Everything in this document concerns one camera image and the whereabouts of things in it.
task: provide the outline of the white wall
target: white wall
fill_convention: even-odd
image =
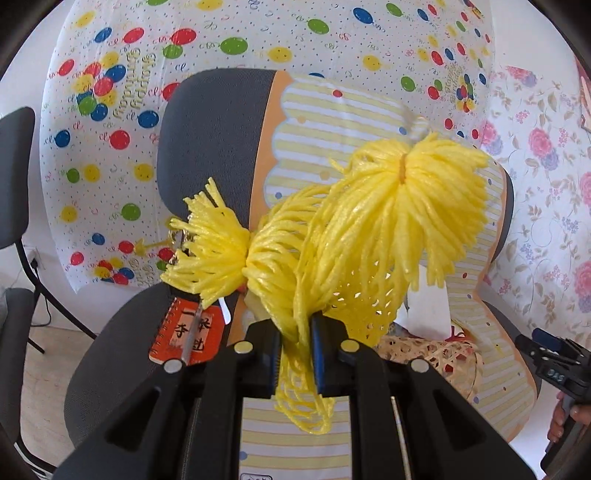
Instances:
[[[94,284],[74,293],[61,268],[56,247],[51,238],[41,190],[39,169],[39,118],[43,88],[53,48],[56,45],[61,26],[74,0],[64,0],[29,36],[8,71],[0,80],[0,116],[22,106],[35,110],[37,122],[31,162],[29,165],[29,228],[24,243],[37,247],[45,270],[40,271],[43,283],[81,322],[94,332],[100,332],[111,316],[138,290],[119,288],[109,284]],[[0,251],[0,284],[10,286],[17,278],[20,263],[14,247]],[[15,286],[31,288],[21,273]],[[63,328],[75,328],[50,305],[53,324]],[[45,303],[41,299],[35,311],[35,323],[48,319]]]

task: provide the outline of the black chair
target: black chair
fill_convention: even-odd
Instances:
[[[30,453],[20,433],[21,389],[27,342],[43,353],[28,338],[37,301],[43,295],[64,316],[92,339],[96,335],[77,320],[35,275],[27,260],[22,236],[27,230],[28,165],[35,113],[21,108],[0,119],[0,249],[15,245],[22,268],[35,290],[9,288],[6,292],[8,317],[0,330],[0,424],[11,443],[16,443],[31,463],[52,471],[53,466]]]

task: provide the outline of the metal screw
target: metal screw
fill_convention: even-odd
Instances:
[[[419,374],[424,374],[429,371],[429,363],[422,358],[416,358],[410,362],[410,368]]]
[[[183,363],[177,358],[167,360],[164,363],[164,371],[168,374],[175,374],[176,372],[179,372],[182,367]]]
[[[247,342],[246,340],[238,342],[236,345],[234,345],[234,351],[236,353],[240,353],[241,355],[252,352],[253,348],[254,347],[252,346],[252,343]]]
[[[359,350],[359,344],[355,340],[347,339],[340,343],[340,349],[343,352],[355,353]]]

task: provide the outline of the gray chair backrest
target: gray chair backrest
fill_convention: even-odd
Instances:
[[[35,112],[23,107],[0,118],[0,249],[19,240],[29,225],[27,186]]]

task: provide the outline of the spiral notebook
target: spiral notebook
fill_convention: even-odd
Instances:
[[[195,301],[178,297],[173,300],[150,349],[150,360],[162,364],[171,358],[181,358],[183,345],[198,306]],[[216,355],[222,341],[224,325],[220,307],[212,305],[203,311],[189,365],[207,362]]]

